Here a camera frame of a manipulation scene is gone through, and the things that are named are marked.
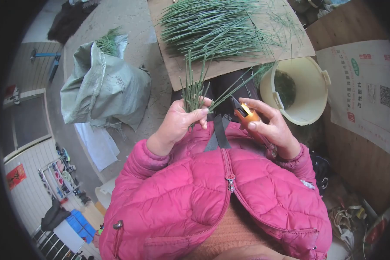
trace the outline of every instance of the fingernail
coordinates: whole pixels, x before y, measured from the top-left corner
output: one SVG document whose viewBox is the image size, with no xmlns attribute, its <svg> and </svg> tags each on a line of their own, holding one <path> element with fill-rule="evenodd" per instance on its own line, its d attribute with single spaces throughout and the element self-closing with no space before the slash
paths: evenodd
<svg viewBox="0 0 390 260">
<path fill-rule="evenodd" d="M 256 124 L 256 123 L 253 123 L 253 122 L 250 122 L 250 123 L 248 124 L 248 128 L 249 128 L 250 130 L 256 129 L 256 126 L 257 126 L 257 124 Z"/>
</svg>

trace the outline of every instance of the scissors blade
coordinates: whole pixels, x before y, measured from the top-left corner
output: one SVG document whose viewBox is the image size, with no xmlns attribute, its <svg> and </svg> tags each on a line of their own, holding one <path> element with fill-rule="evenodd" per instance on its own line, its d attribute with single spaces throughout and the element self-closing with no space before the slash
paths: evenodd
<svg viewBox="0 0 390 260">
<path fill-rule="evenodd" d="M 247 112 L 244 110 L 241 104 L 234 98 L 234 96 L 231 96 L 231 100 L 232 100 L 232 108 L 234 110 L 238 110 L 243 117 L 246 117 L 248 115 Z"/>
</svg>

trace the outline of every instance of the red logo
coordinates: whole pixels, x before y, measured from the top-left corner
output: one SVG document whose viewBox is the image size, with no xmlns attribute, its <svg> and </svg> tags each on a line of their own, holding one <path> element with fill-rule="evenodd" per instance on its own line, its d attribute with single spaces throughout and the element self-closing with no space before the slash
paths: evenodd
<svg viewBox="0 0 390 260">
<path fill-rule="evenodd" d="M 348 120 L 353 122 L 353 123 L 355 123 L 355 116 L 354 116 L 354 114 L 351 113 L 351 112 L 347 112 L 347 114 L 348 114 Z"/>
</svg>

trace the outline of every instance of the orange handle scissors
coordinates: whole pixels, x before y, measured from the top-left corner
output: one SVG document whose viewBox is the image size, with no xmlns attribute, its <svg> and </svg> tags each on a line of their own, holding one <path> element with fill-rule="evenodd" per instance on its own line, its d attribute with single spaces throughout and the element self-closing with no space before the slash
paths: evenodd
<svg viewBox="0 0 390 260">
<path fill-rule="evenodd" d="M 247 130 L 247 132 L 250 134 L 250 136 L 258 143 L 265 145 L 265 147 L 271 152 L 271 155 L 273 158 L 276 158 L 277 155 L 277 148 L 274 144 L 272 144 L 269 139 L 267 139 L 264 135 L 257 133 L 255 131 L 251 131 L 248 128 L 248 124 L 253 121 L 260 121 L 263 122 L 262 119 L 259 117 L 259 114 L 257 112 L 248 107 L 247 104 L 238 102 L 233 96 L 232 98 L 232 106 L 234 108 L 234 112 L 237 115 L 237 117 L 240 119 L 240 124 L 244 127 L 244 129 Z"/>
</svg>

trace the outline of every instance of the dark pants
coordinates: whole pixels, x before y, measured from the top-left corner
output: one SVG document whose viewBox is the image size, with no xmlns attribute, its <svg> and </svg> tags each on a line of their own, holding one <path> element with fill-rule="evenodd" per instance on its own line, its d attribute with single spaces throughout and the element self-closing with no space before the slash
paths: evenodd
<svg viewBox="0 0 390 260">
<path fill-rule="evenodd" d="M 216 100 L 225 90 L 227 90 L 243 73 L 245 73 L 248 69 L 242 69 L 237 70 L 225 75 L 221 75 L 218 77 L 215 77 L 211 80 L 210 88 L 208 89 L 207 93 L 204 93 L 204 96 L 208 97 L 209 99 Z M 240 80 L 238 80 L 228 92 L 242 84 L 244 81 L 246 81 L 249 77 L 251 77 L 251 73 L 247 72 Z M 244 84 L 244 86 L 240 87 L 237 91 L 234 92 L 233 96 L 238 100 L 240 97 L 247 97 L 251 99 L 259 99 L 259 96 L 257 95 L 257 89 L 254 86 L 253 80 L 248 81 Z M 172 98 L 171 98 L 171 104 L 173 101 L 180 100 L 182 98 L 182 90 L 179 91 L 172 91 Z M 238 122 L 238 118 L 234 117 L 234 109 L 232 108 L 232 101 L 231 97 L 228 97 L 226 100 L 224 100 L 217 108 L 214 109 L 213 114 L 209 114 L 207 117 L 207 121 L 214 120 L 215 115 L 225 115 L 228 114 L 230 118 L 232 118 L 231 121 Z"/>
</svg>

